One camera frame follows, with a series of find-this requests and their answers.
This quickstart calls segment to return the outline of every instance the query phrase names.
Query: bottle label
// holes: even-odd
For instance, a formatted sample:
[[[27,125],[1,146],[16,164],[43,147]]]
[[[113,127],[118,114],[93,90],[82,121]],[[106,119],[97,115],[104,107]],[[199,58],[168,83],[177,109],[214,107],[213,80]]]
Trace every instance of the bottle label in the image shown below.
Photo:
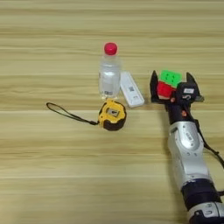
[[[113,94],[113,92],[104,91],[104,94],[105,94],[105,95],[112,95],[112,94]]]

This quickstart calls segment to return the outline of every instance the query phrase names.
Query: red block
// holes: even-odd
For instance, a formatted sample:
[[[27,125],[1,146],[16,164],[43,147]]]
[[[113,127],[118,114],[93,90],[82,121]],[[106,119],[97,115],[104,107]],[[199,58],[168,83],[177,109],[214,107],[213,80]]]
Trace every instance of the red block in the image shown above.
[[[170,98],[173,90],[172,86],[162,81],[159,81],[157,84],[157,94],[160,96]]]

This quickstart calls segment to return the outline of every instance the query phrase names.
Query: red bottle cap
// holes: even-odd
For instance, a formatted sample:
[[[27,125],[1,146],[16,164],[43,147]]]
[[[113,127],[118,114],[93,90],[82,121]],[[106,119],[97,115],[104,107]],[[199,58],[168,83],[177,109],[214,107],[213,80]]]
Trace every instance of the red bottle cap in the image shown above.
[[[107,55],[115,55],[117,52],[117,45],[115,43],[107,43],[104,46],[104,52]]]

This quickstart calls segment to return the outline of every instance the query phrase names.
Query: black wrist strap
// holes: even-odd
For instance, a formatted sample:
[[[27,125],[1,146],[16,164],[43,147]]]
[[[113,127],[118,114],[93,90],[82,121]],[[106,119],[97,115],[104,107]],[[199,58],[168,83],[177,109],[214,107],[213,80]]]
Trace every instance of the black wrist strap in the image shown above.
[[[55,104],[55,103],[48,102],[48,103],[46,104],[46,106],[47,106],[51,111],[53,111],[53,112],[55,112],[55,113],[57,113],[57,114],[59,114],[59,115],[61,115],[61,116],[66,116],[66,117],[68,117],[68,118],[74,119],[74,120],[76,120],[76,121],[78,121],[78,122],[89,123],[89,124],[92,124],[92,125],[97,125],[97,124],[98,124],[98,122],[88,121],[88,120],[83,119],[83,118],[81,118],[81,117],[79,117],[79,116],[77,116],[77,115],[74,115],[74,114],[68,112],[67,110],[65,110],[64,108],[62,108],[61,106],[59,106],[59,105],[57,105],[57,104]]]

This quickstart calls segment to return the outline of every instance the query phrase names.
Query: plastic water bottle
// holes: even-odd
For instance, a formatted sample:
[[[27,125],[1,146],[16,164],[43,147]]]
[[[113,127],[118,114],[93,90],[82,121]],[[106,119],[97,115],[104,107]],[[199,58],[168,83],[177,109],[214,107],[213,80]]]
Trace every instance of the plastic water bottle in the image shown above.
[[[117,45],[107,43],[100,64],[99,89],[103,99],[116,98],[121,86],[121,62],[116,55]]]

